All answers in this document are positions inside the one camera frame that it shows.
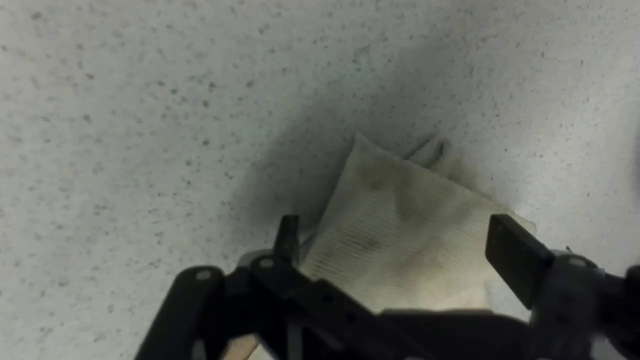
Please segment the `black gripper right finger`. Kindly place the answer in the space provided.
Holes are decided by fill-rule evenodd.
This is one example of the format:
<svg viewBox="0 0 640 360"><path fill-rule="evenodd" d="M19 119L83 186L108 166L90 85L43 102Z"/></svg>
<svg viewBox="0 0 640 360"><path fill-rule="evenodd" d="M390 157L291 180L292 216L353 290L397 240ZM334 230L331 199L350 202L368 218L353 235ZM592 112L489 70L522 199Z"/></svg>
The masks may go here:
<svg viewBox="0 0 640 360"><path fill-rule="evenodd" d="M487 260L533 311L527 360L591 360L594 336L640 360L640 265L625 275L592 260L547 248L508 214L492 214Z"/></svg>

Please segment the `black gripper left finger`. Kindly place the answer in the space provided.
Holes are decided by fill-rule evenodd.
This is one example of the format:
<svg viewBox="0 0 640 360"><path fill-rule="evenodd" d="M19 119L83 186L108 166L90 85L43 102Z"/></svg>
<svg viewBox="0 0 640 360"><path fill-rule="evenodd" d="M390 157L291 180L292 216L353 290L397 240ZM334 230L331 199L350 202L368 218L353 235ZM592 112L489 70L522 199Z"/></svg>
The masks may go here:
<svg viewBox="0 0 640 360"><path fill-rule="evenodd" d="M248 333L278 360L374 360L357 330L364 309L296 269L298 248L298 218L288 214L275 248L234 272L180 272L135 360L223 360L230 341Z"/></svg>

